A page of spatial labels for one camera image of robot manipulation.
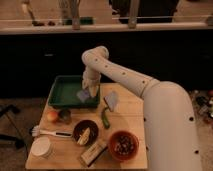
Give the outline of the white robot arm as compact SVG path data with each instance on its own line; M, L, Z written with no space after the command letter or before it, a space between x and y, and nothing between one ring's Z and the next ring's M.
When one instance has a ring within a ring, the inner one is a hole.
M104 46L82 54L82 87L92 95L105 75L143 100L148 171L203 171L194 110L180 85L109 61Z

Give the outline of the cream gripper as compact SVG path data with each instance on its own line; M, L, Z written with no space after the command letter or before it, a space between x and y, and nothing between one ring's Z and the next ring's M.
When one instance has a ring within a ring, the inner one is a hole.
M90 96L95 97L98 93L99 84L100 84L99 80L84 79L82 81L82 88L88 89Z

